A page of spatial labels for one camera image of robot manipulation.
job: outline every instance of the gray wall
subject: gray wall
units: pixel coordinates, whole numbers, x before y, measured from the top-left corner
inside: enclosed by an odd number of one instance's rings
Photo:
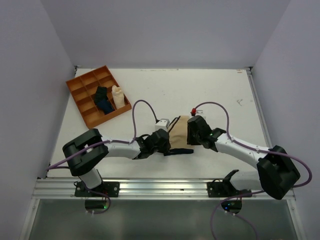
[[[319,12],[319,0],[292,0],[253,68],[272,143],[313,171],[313,181],[295,190],[309,240],[319,239]]]
[[[0,33],[0,239],[15,240],[55,144],[73,66],[39,0],[2,0]]]
[[[290,0],[41,0],[86,68],[253,66]]]

